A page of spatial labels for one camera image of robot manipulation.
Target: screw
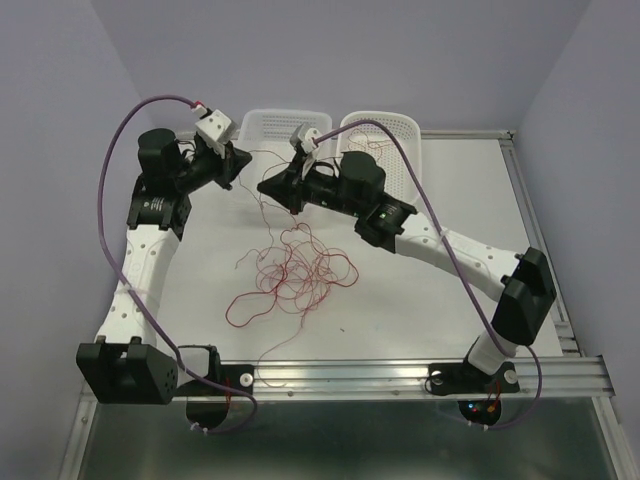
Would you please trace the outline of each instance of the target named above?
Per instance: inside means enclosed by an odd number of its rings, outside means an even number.
[[[250,387],[253,385],[253,375],[250,373],[243,373],[240,375],[240,385],[243,387]]]
[[[504,372],[504,379],[507,381],[507,383],[515,385],[516,383],[518,383],[518,374],[514,370],[507,370],[506,372]]]

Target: black bracket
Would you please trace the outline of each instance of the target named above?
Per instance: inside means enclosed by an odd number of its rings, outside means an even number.
[[[189,213],[191,202],[188,195],[146,194],[140,175],[133,190],[127,225],[130,229],[136,229],[138,225],[158,225],[160,230],[173,230],[176,237],[182,240]]]
[[[176,361],[151,345],[81,343],[76,363],[100,403],[166,405],[178,382]]]
[[[547,257],[529,247],[516,255],[518,266],[505,277],[504,291],[493,314],[491,326],[516,345],[532,345],[556,299],[557,292]]]
[[[515,366],[511,362],[504,362],[492,377],[478,375],[476,369],[469,368],[469,365],[464,362],[432,363],[429,365],[429,376],[425,382],[428,386],[425,386],[425,388],[432,395],[439,397],[477,393],[489,394],[492,385],[498,381],[500,382],[500,391],[502,393],[518,393],[520,391],[518,381],[510,383],[507,380],[507,377],[513,376],[513,379],[517,378],[515,371]]]
[[[253,394],[253,382],[248,386],[243,386],[240,378],[243,375],[251,375],[254,378],[255,367],[251,364],[229,364],[223,365],[220,362],[220,354],[216,347],[211,345],[189,345],[180,347],[201,348],[209,352],[209,371],[205,378],[212,382],[226,387],[240,390],[241,392]],[[181,385],[175,393],[176,397],[225,397],[227,393],[214,387],[207,386],[197,380],[192,380]],[[232,396],[227,397],[226,402],[206,402],[187,399],[186,416],[187,419],[197,424],[200,428],[213,429],[219,426],[227,418]]]

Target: mounting plate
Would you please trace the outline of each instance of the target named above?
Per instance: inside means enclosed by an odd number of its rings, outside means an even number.
[[[500,382],[502,393],[518,393],[520,391],[516,369],[511,362],[504,362],[488,382],[487,378],[470,375],[464,362],[432,363],[429,365],[429,376],[425,385],[429,393],[442,397],[466,393],[489,394],[491,385],[495,381]]]
[[[235,388],[236,390],[240,390],[241,392],[246,392],[250,395],[253,395],[253,383],[248,387],[242,386],[240,383],[240,377],[245,373],[254,376],[255,367],[251,364],[232,364],[232,365],[220,365],[220,375],[219,375],[219,383],[221,385]],[[216,381],[213,378],[209,378],[211,375],[207,375],[207,379],[211,381]],[[190,382],[181,385],[174,395],[174,397],[224,397],[225,392],[221,390],[217,390],[213,387],[209,387],[203,383],[198,382],[197,380],[192,380]]]

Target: glass panel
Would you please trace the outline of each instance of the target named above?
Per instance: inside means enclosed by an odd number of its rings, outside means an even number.
[[[503,403],[503,421],[530,400]],[[184,403],[101,405],[80,478],[615,478],[589,399],[544,400],[522,425],[483,432],[454,421],[456,402],[262,405],[237,434],[194,433]]]

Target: white connector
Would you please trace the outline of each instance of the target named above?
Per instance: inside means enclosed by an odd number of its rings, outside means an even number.
[[[194,113],[194,115],[196,115],[198,118],[204,118],[205,115],[207,115],[207,113],[209,113],[209,109],[207,107],[205,107],[202,103],[200,102],[196,102],[196,106],[193,107],[191,109],[191,111]]]
[[[318,146],[315,139],[320,136],[320,131],[312,127],[309,123],[303,123],[293,131],[289,143],[293,148],[296,148],[298,144],[302,148],[302,151],[307,154],[304,165],[302,166],[302,179],[307,176],[307,173],[313,167],[318,155]]]
[[[205,143],[213,148],[222,158],[225,157],[225,144],[231,140],[238,126],[220,110],[208,113],[209,109],[202,104],[197,104],[191,109],[200,120],[196,122],[196,132]]]
[[[510,358],[516,356],[516,349],[518,348],[518,345],[502,338],[498,333],[496,333],[496,339],[504,351],[509,354]],[[489,332],[486,331],[480,334],[476,343],[471,347],[467,358],[471,365],[487,375],[495,375],[507,359],[507,357],[498,350],[498,347],[493,343]]]

